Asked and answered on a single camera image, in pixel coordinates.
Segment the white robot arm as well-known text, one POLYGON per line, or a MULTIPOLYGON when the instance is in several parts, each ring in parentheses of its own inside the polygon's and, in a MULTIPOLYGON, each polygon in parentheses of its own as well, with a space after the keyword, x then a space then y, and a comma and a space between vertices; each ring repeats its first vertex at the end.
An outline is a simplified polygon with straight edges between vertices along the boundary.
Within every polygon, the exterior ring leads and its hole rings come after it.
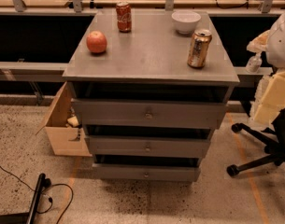
POLYGON ((269 31, 266 58, 276 68, 285 69, 285 10, 269 31))

